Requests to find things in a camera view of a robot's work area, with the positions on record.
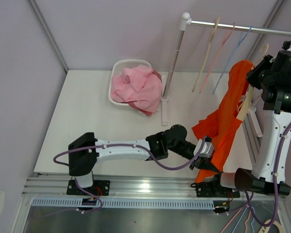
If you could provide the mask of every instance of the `pink towel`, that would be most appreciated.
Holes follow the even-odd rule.
[[[124,68],[122,74],[112,77],[111,98],[118,103],[128,103],[146,115],[157,111],[161,94],[161,76],[150,67]]]

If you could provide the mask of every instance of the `white table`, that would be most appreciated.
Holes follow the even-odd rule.
[[[228,75],[224,75],[212,95],[220,74],[211,74],[202,94],[199,89],[191,92],[197,73],[175,72],[169,90],[168,126],[161,125],[161,113],[144,117],[133,110],[116,108],[108,100],[111,71],[70,70],[58,99],[46,134],[35,172],[68,173],[68,167],[53,163],[53,157],[67,150],[68,145],[86,132],[94,132],[96,138],[106,140],[135,140],[181,124],[188,130],[187,140],[196,143],[191,127],[215,111],[227,91]],[[59,159],[68,162],[68,156]],[[167,166],[179,166],[187,162],[169,152],[167,159],[160,160]],[[224,171],[237,168],[252,169],[243,128],[236,133]],[[195,178],[198,169],[185,168],[169,171],[153,161],[113,160],[96,164],[95,175]]]

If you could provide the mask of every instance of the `laundry basket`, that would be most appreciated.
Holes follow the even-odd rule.
[[[147,67],[152,67],[151,64],[147,61],[144,60],[133,60],[133,59],[127,59],[127,60],[121,60],[118,61],[117,63],[114,64],[113,69],[112,69],[112,74],[111,74],[111,79],[110,79],[110,86],[109,86],[109,100],[111,103],[113,103],[117,108],[120,109],[126,109],[126,110],[133,110],[132,107],[130,107],[127,103],[117,103],[113,99],[111,99],[111,82],[112,82],[112,77],[114,75],[122,73],[122,70],[124,68],[135,68],[139,65],[144,65]]]

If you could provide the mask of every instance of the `orange garment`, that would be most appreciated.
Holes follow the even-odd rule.
[[[211,162],[220,171],[223,170],[236,131],[242,123],[236,118],[238,114],[236,109],[241,96],[245,95],[247,91],[249,83],[246,80],[246,74],[252,66],[253,64],[249,60],[243,60],[232,67],[229,72],[228,90],[219,105],[219,109],[192,128],[198,139],[205,135],[212,138],[214,154]],[[204,178],[215,174],[213,171],[200,170],[195,181],[196,183],[202,182]]]

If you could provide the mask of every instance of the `metal rod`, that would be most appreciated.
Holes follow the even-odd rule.
[[[164,93],[163,93],[163,96],[162,96],[164,99],[167,98],[167,94],[168,94],[168,91],[169,91],[171,79],[172,79],[173,74],[174,74],[175,65],[176,65],[176,62],[177,62],[180,46],[181,46],[181,43],[182,43],[183,35],[184,35],[184,31],[180,30],[179,37],[178,37],[178,43],[177,43],[177,47],[176,47],[176,51],[175,51],[175,55],[174,55],[173,61],[172,61],[171,66],[170,66],[170,70],[168,71],[166,85],[165,85]]]
[[[204,27],[214,27],[215,23],[201,22],[201,21],[191,21],[191,25],[204,26]],[[233,25],[219,23],[218,24],[218,28],[232,29]],[[249,29],[250,29],[250,27],[248,27],[248,26],[235,26],[235,28],[234,28],[234,30],[236,30],[236,31],[243,31],[243,32],[246,32]],[[252,32],[252,33],[270,34],[270,35],[291,36],[291,32],[273,30],[273,29],[267,29],[267,28],[253,28],[252,27],[250,32]]]
[[[41,28],[46,40],[48,41],[51,49],[53,50],[57,60],[62,65],[65,73],[67,73],[68,70],[69,70],[68,67],[67,67],[67,64],[66,64],[66,62],[64,60],[64,57],[63,57],[62,53],[59,50],[59,47],[58,47],[58,45],[57,45],[52,33],[49,30],[49,27],[48,27],[46,21],[44,20],[44,17],[42,15],[37,3],[35,2],[35,0],[26,0],[26,1],[27,1],[28,5],[29,5],[33,15],[35,16],[38,24],[40,25],[40,28]]]
[[[281,9],[283,8],[283,6],[286,2],[287,2],[287,0],[277,0],[277,2],[274,4],[274,7],[271,10],[271,13],[268,15],[265,23],[263,24],[263,28],[270,28],[273,25],[274,21],[278,17]],[[247,55],[248,60],[253,60],[254,55],[259,50],[265,36],[266,36],[265,34],[258,35],[258,37],[256,38],[254,44],[252,45],[252,47]]]

